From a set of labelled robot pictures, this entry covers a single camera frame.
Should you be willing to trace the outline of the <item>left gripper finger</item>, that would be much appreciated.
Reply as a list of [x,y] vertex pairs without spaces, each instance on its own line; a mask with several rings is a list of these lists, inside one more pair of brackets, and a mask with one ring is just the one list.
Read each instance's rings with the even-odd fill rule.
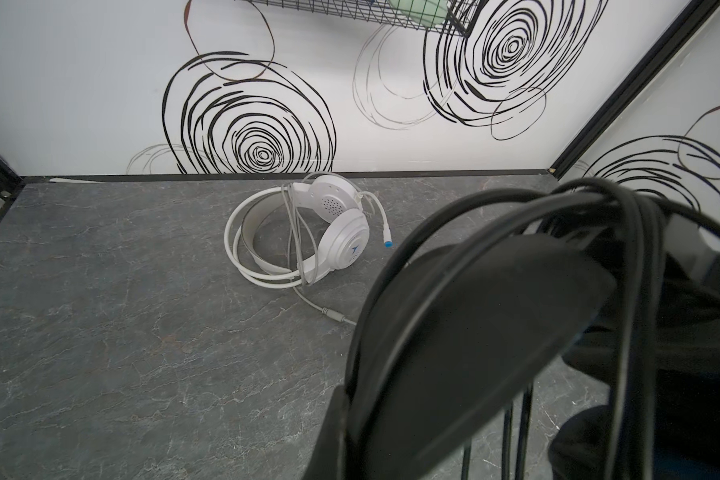
[[337,386],[302,476],[304,480],[347,479],[347,423],[350,398],[343,385]]

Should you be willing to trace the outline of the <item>white headphones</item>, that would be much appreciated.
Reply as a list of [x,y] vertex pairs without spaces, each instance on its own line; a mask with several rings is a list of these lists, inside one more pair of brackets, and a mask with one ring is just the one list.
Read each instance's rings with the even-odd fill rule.
[[[374,193],[335,173],[310,173],[300,182],[265,189],[242,201],[225,223],[225,253],[251,284],[267,290],[292,290],[321,315],[354,326],[356,322],[346,315],[308,299],[302,288],[360,258],[370,240],[366,200],[381,216],[383,245],[392,247],[390,222]],[[294,267],[271,263],[255,249],[259,228],[280,208],[289,222],[286,259],[294,260]]]

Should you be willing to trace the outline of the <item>black blue headphones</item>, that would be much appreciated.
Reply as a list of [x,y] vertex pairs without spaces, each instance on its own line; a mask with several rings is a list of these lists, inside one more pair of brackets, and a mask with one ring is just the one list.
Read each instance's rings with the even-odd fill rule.
[[516,397],[502,473],[520,478],[555,359],[609,389],[553,437],[555,478],[720,479],[720,222],[593,178],[436,212],[361,311],[347,479],[421,478]]

